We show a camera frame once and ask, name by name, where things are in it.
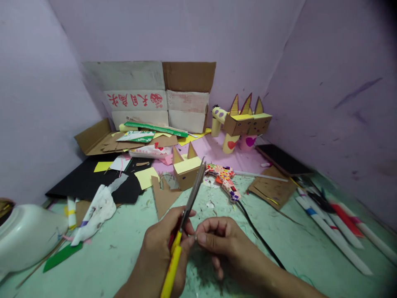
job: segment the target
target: yellow scissors handle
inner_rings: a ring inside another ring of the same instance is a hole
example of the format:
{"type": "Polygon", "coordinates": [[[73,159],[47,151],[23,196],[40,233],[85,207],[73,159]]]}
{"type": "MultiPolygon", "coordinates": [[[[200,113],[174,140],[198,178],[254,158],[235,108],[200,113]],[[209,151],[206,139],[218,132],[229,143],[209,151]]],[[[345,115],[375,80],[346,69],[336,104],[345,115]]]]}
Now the yellow scissors handle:
{"type": "Polygon", "coordinates": [[[171,296],[172,287],[174,286],[175,275],[177,273],[179,258],[181,256],[182,247],[181,243],[182,233],[178,231],[174,243],[171,247],[171,262],[168,267],[167,276],[165,277],[163,289],[161,291],[161,298],[169,298],[171,296]]]}

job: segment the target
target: scissors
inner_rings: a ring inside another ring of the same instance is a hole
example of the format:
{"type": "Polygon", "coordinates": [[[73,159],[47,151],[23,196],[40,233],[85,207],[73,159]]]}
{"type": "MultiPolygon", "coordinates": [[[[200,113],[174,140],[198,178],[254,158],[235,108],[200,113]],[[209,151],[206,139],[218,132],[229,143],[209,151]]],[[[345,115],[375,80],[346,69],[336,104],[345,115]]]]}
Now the scissors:
{"type": "Polygon", "coordinates": [[[204,158],[201,160],[200,167],[198,169],[198,173],[196,176],[196,180],[194,181],[193,188],[191,190],[189,200],[187,201],[185,210],[182,213],[182,217],[180,221],[177,223],[178,230],[175,234],[171,235],[169,246],[171,248],[171,262],[168,267],[167,276],[165,277],[163,289],[161,291],[161,298],[169,298],[171,296],[172,287],[174,286],[175,275],[178,269],[179,258],[181,256],[182,247],[180,246],[181,237],[183,228],[189,218],[190,211],[193,207],[194,201],[196,200],[197,193],[199,192],[200,185],[203,182],[204,171],[207,167],[206,162],[204,162],[204,158]]]}

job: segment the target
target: green paper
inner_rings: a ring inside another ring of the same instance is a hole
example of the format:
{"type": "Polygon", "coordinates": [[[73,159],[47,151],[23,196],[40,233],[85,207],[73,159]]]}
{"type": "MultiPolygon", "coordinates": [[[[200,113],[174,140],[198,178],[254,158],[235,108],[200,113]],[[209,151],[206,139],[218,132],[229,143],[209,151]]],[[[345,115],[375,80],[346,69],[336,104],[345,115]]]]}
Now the green paper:
{"type": "Polygon", "coordinates": [[[72,254],[81,250],[82,247],[83,247],[83,242],[80,242],[78,245],[73,247],[70,246],[69,244],[67,247],[65,247],[64,249],[59,251],[56,255],[54,255],[53,257],[47,260],[43,269],[43,273],[59,265],[60,263],[65,261],[68,257],[70,257],[72,254]]]}
{"type": "Polygon", "coordinates": [[[136,123],[136,122],[126,122],[124,123],[125,126],[132,126],[132,127],[143,127],[143,128],[148,128],[150,130],[156,130],[156,131],[160,131],[160,132],[166,132],[172,135],[176,135],[179,137],[187,137],[188,134],[187,132],[183,131],[183,130],[175,130],[172,127],[170,128],[165,128],[165,127],[158,127],[158,126],[154,126],[154,125],[150,125],[150,124],[146,124],[146,123],[136,123]]]}

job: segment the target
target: paper roll leg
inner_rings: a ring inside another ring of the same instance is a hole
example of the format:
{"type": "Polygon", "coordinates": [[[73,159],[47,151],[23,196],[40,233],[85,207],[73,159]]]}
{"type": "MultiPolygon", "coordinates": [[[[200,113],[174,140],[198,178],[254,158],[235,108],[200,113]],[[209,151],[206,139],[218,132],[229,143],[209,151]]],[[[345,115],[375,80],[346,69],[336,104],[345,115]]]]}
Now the paper roll leg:
{"type": "Polygon", "coordinates": [[[240,141],[240,149],[241,151],[247,152],[252,150],[255,144],[257,135],[242,135],[241,136],[241,141],[240,141]]]}
{"type": "Polygon", "coordinates": [[[217,137],[220,132],[220,122],[215,118],[212,118],[212,128],[211,128],[211,136],[217,137]]]}
{"type": "Polygon", "coordinates": [[[225,152],[226,154],[232,153],[239,138],[240,136],[232,137],[227,133],[225,136],[225,141],[223,142],[223,152],[225,152]]]}

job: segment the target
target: cardboard craft figure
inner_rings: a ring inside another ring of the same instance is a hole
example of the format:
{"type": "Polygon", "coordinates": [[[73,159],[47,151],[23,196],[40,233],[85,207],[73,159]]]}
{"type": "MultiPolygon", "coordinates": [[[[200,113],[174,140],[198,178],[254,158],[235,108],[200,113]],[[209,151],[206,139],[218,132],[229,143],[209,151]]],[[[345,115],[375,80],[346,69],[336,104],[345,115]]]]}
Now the cardboard craft figure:
{"type": "Polygon", "coordinates": [[[239,95],[236,94],[229,112],[215,106],[212,110],[212,132],[213,137],[217,137],[220,127],[226,132],[223,142],[223,152],[230,154],[242,137],[240,149],[249,151],[253,148],[258,135],[266,133],[272,116],[263,112],[263,105],[260,97],[256,101],[255,113],[250,108],[252,93],[245,100],[243,108],[239,110],[239,95]]]}

